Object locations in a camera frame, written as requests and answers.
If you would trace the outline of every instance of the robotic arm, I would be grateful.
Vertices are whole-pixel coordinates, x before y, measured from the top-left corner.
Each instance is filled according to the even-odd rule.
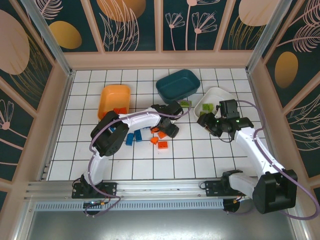
[[[293,208],[296,205],[297,186],[269,164],[254,142],[254,125],[247,117],[240,118],[237,108],[234,99],[220,101],[217,110],[220,109],[221,118],[217,119],[213,113],[207,113],[197,121],[216,137],[221,137],[223,132],[228,133],[247,153],[257,173],[257,178],[252,178],[240,170],[224,172],[221,177],[222,185],[226,190],[238,190],[253,199],[256,209],[262,214]],[[256,138],[264,153],[272,160],[272,164],[297,180],[296,173],[293,170],[285,170],[259,137]]]
[[[179,103],[174,101],[169,105],[152,105],[140,113],[144,112],[158,112],[177,116],[183,112],[183,109]],[[151,127],[158,128],[159,131],[162,131],[169,137],[174,138],[179,132],[179,128],[174,125],[174,121],[179,119],[179,117],[170,118],[154,113],[137,114],[137,112],[130,114],[116,114],[114,111],[109,111],[93,129],[91,132],[91,138],[94,138],[106,125],[112,121],[123,117],[128,118],[112,124],[111,127],[114,131],[111,129],[106,129],[93,144],[95,154],[90,168],[90,176],[93,184],[96,187],[103,180],[103,174],[107,168],[109,157],[114,155],[120,149],[128,133],[133,133],[135,130],[142,128]],[[80,181],[87,191],[92,191],[88,178],[88,171],[81,176]]]

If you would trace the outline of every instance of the blue block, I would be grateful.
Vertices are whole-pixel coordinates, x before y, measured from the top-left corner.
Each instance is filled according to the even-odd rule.
[[[140,129],[134,131],[134,137],[135,137],[135,141],[136,142],[141,142],[142,141],[142,136],[141,136]]]
[[[134,134],[128,133],[128,135],[126,136],[125,145],[132,146],[133,141],[134,141]]]

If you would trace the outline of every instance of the white tile floor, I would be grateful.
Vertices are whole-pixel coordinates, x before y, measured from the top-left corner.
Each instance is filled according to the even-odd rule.
[[[107,85],[122,84],[131,89],[130,112],[138,112],[152,104],[164,104],[156,89],[156,81],[179,69],[135,69],[77,71],[60,128],[50,165],[48,180],[74,180],[88,167],[91,152],[90,133],[98,123],[100,93]],[[236,99],[254,102],[244,69],[190,69],[200,80],[198,91],[188,97],[194,107],[212,87],[229,91]],[[240,113],[248,117],[256,128],[261,126],[257,111],[245,103]],[[105,180],[193,179],[221,177],[235,168],[249,176],[255,171],[247,155],[235,144],[225,143],[210,135],[197,123],[193,109],[176,125],[180,131],[168,141],[168,149],[158,150],[150,143],[149,129],[142,129],[142,142],[122,145],[111,157]],[[265,135],[259,134],[266,144]]]

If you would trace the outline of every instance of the orange tray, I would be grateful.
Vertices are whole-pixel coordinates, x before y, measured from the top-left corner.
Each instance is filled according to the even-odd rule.
[[[126,112],[129,112],[130,105],[130,88],[126,85],[109,85],[106,86],[101,93],[98,119],[104,116],[105,112],[110,112],[117,108],[126,108]]]

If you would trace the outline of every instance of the white tray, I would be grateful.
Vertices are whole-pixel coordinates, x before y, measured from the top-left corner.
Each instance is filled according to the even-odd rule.
[[[212,87],[210,88],[206,94],[201,98],[198,104],[195,106],[193,113],[196,118],[200,117],[200,112],[202,110],[202,104],[213,104],[213,113],[215,114],[216,118],[220,118],[220,109],[217,111],[216,106],[219,105],[220,101],[235,99],[232,94],[229,92],[219,88],[219,87]]]

